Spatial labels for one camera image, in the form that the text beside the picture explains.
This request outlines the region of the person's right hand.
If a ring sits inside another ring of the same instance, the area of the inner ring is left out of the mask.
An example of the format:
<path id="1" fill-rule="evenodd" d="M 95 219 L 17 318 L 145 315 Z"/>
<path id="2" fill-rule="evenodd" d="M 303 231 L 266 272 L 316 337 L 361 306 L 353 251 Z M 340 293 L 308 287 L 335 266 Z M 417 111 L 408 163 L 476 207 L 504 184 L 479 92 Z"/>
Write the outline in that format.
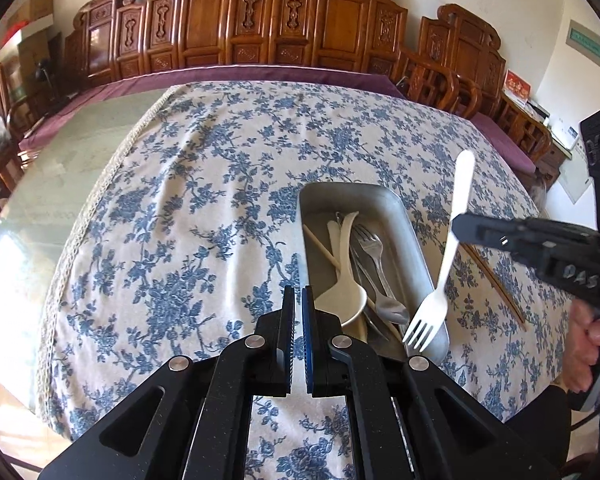
<path id="1" fill-rule="evenodd" d="M 562 356 L 562 381 L 572 392 L 583 392 L 593 383 L 592 366 L 600 354 L 600 318 L 580 299 L 573 299 Z"/>

